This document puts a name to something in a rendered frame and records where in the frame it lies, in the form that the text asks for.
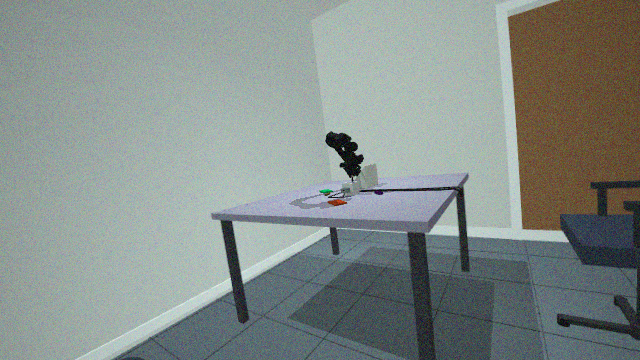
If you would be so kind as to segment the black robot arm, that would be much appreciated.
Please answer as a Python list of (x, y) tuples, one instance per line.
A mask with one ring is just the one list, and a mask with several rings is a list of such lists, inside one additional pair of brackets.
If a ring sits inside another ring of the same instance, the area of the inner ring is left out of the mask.
[[(332, 148), (334, 148), (337, 153), (340, 155), (340, 157), (344, 160), (344, 162), (346, 161), (345, 159), (345, 153), (348, 152), (354, 152), (358, 149), (358, 145), (356, 142), (351, 142), (351, 137), (345, 133), (333, 133), (332, 131), (330, 131), (327, 135), (326, 135), (326, 144)], [(344, 150), (342, 149), (344, 147)], [(345, 152), (344, 152), (345, 151)], [(363, 162), (363, 155), (360, 154), (355, 155), (352, 154), (351, 157), (351, 162), (353, 161), (357, 161), (357, 162)], [(357, 164), (359, 165), (359, 164)], [(359, 175), (359, 173), (361, 172), (361, 166), (359, 165), (358, 168), (356, 169), (356, 174), (355, 176), (357, 177)]]

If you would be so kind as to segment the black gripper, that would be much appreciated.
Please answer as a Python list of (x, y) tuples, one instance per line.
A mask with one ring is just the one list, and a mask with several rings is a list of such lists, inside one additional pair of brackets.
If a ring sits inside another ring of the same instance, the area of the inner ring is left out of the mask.
[(343, 169), (348, 174), (349, 178), (351, 178), (352, 175), (353, 175), (353, 177), (355, 177), (356, 169), (359, 166), (357, 164), (361, 164), (360, 162), (357, 162), (357, 161), (351, 162), (352, 154), (354, 154), (354, 152), (345, 153), (344, 156), (345, 156), (346, 161), (343, 162), (343, 163), (340, 163), (340, 168), (343, 167)]

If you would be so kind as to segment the orange flat rectangular block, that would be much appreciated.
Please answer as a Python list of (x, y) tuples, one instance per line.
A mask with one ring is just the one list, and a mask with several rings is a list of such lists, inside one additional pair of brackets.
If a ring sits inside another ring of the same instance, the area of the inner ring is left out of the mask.
[(333, 200), (333, 201), (328, 201), (329, 204), (332, 204), (334, 206), (338, 206), (338, 205), (343, 205), (343, 204), (347, 204), (347, 202), (342, 201), (342, 200)]

